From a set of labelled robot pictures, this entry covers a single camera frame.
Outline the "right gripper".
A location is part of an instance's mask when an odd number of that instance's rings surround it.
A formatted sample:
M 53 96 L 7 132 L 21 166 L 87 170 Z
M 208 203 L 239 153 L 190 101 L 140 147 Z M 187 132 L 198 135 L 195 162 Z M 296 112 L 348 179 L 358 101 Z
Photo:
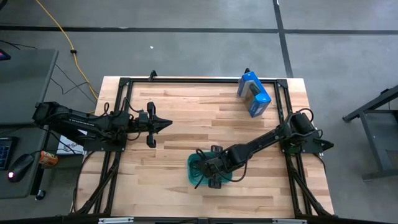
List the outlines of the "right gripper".
M 208 179 L 209 188 L 220 189 L 223 184 L 231 181 L 232 173 L 226 173 L 227 160 L 223 147 L 212 145 L 210 151 L 213 153 L 216 161 L 214 159 L 200 160 L 198 162 L 198 169 Z

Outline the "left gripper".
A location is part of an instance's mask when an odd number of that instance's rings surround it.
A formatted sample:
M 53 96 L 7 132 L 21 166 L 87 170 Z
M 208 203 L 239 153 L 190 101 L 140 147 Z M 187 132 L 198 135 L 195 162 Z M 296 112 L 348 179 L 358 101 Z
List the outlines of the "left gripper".
M 136 121 L 137 132 L 139 134 L 148 132 L 148 135 L 146 137 L 146 144 L 150 148 L 156 147 L 156 140 L 154 139 L 154 130 L 161 131 L 172 124 L 172 120 L 163 119 L 155 115 L 155 105 L 151 101 L 147 103 L 147 111 L 140 112 L 138 118 L 136 118 L 135 121 Z

